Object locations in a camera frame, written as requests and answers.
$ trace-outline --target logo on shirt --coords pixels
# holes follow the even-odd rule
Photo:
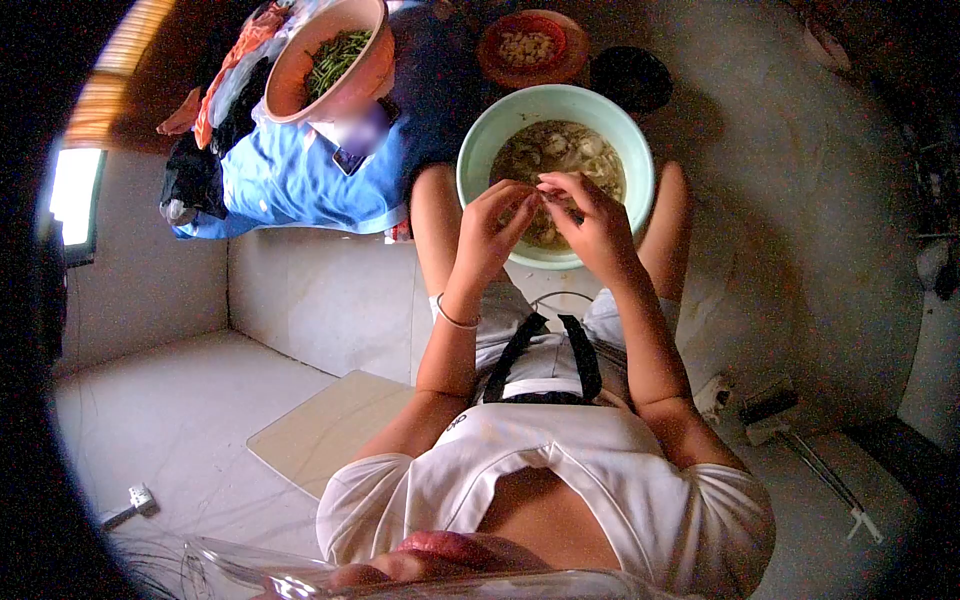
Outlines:
[[[450,423],[450,425],[448,425],[448,426],[446,427],[446,430],[449,431],[450,429],[453,429],[454,427],[456,427],[456,426],[460,423],[460,421],[462,421],[462,420],[464,420],[464,419],[466,419],[466,418],[467,418],[467,415],[461,415],[461,416],[457,417],[456,419],[453,420],[453,422]]]

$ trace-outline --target bracelet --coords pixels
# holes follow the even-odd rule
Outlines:
[[[462,324],[462,323],[457,323],[457,322],[454,321],[453,319],[450,319],[450,317],[444,312],[444,308],[443,308],[442,306],[440,306],[440,300],[441,300],[443,297],[444,297],[444,292],[441,292],[440,295],[437,296],[437,310],[440,312],[440,315],[441,315],[444,319],[446,319],[446,322],[447,322],[447,323],[453,325],[454,327],[456,327],[456,328],[458,328],[458,329],[463,329],[463,330],[466,330],[466,331],[475,331],[476,328],[477,328],[478,326],[480,326],[480,317],[477,317],[477,322],[474,323],[474,324]]]

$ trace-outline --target hand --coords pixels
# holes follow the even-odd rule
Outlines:
[[[544,173],[537,188],[546,192],[543,204],[550,211],[557,230],[584,265],[607,287],[628,285],[631,277],[642,273],[630,232],[627,209],[596,186],[582,173]],[[584,212],[577,221],[551,196],[570,196]]]
[[[450,279],[482,292],[530,227],[539,204],[537,188],[513,180],[498,182],[467,204]],[[511,209],[515,211],[513,219],[500,225],[500,216]]]

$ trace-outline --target green bowl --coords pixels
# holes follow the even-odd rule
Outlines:
[[[585,125],[603,135],[623,163],[624,205],[634,235],[643,226],[654,202],[654,162],[647,140],[616,104],[574,85],[536,85],[500,99],[470,128],[457,158],[457,193],[467,206],[490,187],[493,159],[516,132],[539,121],[559,119]],[[551,271],[584,266],[573,251],[550,251],[523,241],[510,253],[521,265]]]

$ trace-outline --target black apron strap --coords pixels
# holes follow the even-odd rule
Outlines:
[[[600,366],[597,365],[597,352],[587,339],[580,322],[573,315],[557,315],[566,327],[566,335],[573,347],[573,359],[577,361],[577,373],[580,385],[584,389],[584,400],[593,400],[600,394],[603,382],[600,379]]]
[[[570,338],[570,345],[573,347],[573,358],[577,363],[577,373],[580,374],[580,384],[583,387],[583,401],[590,404],[590,401],[600,394],[602,380],[600,378],[600,368],[597,365],[596,350],[593,344],[587,338],[587,334],[580,326],[580,322],[573,315],[558,315],[566,328],[566,335]],[[530,339],[540,331],[547,323],[547,319],[539,313],[531,313],[529,317],[517,328],[514,337],[511,338],[507,347],[500,354],[500,359],[496,361],[490,378],[487,380],[487,387],[484,389],[483,401],[503,402],[512,401],[512,398],[504,400],[503,388],[507,384],[507,375],[510,374],[510,368],[516,360],[523,355],[523,351],[530,345]],[[577,403],[572,401],[549,401],[552,396],[537,395],[536,399],[542,404],[567,404]],[[533,400],[520,400],[521,402],[531,402]]]
[[[549,320],[540,313],[530,313],[530,316],[516,329],[514,337],[503,349],[500,360],[496,361],[496,365],[490,373],[490,379],[487,380],[487,387],[483,391],[483,401],[485,403],[503,400],[503,386],[507,385],[507,375],[510,374],[510,367],[514,365],[517,358],[523,355],[523,351],[530,345],[530,338],[534,337],[534,334],[540,331],[547,321]]]

